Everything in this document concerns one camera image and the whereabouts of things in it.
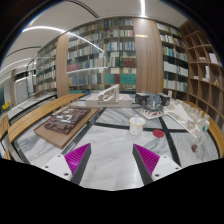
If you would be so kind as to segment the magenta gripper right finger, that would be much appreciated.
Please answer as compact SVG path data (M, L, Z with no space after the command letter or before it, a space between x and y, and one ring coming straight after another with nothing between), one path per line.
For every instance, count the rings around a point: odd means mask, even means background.
M133 145L133 156L144 185L181 170L169 156L159 156L137 144Z

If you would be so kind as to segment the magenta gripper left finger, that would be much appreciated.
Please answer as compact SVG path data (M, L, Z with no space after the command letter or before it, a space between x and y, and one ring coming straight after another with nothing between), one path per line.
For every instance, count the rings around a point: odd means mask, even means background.
M43 169L79 185L91 155L91 144L85 144L66 155L57 154Z

